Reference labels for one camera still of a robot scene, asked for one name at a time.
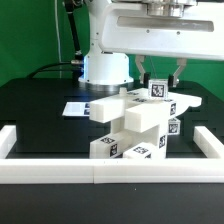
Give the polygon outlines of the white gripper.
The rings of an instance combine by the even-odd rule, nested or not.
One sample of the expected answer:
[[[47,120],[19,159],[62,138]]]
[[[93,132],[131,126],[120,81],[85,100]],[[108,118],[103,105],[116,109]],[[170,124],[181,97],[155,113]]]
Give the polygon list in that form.
[[[158,16],[145,2],[114,2],[103,11],[99,45],[106,52],[136,54],[141,84],[151,73],[144,55],[174,57],[178,68],[168,77],[176,87],[187,59],[224,60],[224,2],[199,2],[181,17]]]

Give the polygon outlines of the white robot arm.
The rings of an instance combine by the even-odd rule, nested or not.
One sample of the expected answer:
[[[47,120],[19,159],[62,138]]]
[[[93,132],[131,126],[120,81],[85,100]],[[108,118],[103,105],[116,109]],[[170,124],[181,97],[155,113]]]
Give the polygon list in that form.
[[[176,86],[189,59],[224,60],[224,0],[64,0],[89,10],[94,54],[172,57]]]

